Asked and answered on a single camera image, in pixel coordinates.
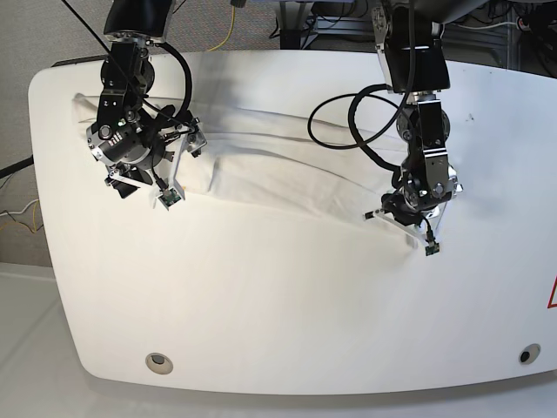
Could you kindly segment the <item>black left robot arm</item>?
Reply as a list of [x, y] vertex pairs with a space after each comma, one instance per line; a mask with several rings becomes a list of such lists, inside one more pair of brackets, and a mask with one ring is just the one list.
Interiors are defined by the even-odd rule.
[[[372, 10], [375, 47], [385, 77], [383, 85], [360, 91], [349, 107], [348, 122], [359, 148], [393, 175], [393, 192], [381, 199], [381, 208], [403, 226], [419, 226], [428, 213], [451, 200], [458, 180], [452, 174], [446, 141], [449, 122], [436, 94], [450, 87], [443, 53], [446, 24], [479, 6], [477, 1], [381, 1]], [[395, 125], [407, 144], [399, 164], [386, 162], [371, 147], [379, 138], [361, 137], [355, 124], [359, 103], [376, 91], [402, 95], [387, 122]]]

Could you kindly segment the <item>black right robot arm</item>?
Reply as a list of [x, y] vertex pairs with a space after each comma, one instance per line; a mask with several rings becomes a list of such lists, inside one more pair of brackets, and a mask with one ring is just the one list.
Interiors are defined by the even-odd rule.
[[[150, 187], [165, 208], [185, 197], [177, 181], [183, 152], [196, 158], [207, 143], [189, 109], [191, 69], [165, 41], [174, 7], [172, 1], [113, 2], [104, 25], [111, 46], [101, 68], [103, 90], [96, 121], [86, 131], [92, 156], [107, 168], [106, 185], [123, 199]], [[184, 72], [185, 95], [179, 107], [158, 109], [148, 102], [155, 81], [152, 46], [168, 52]]]

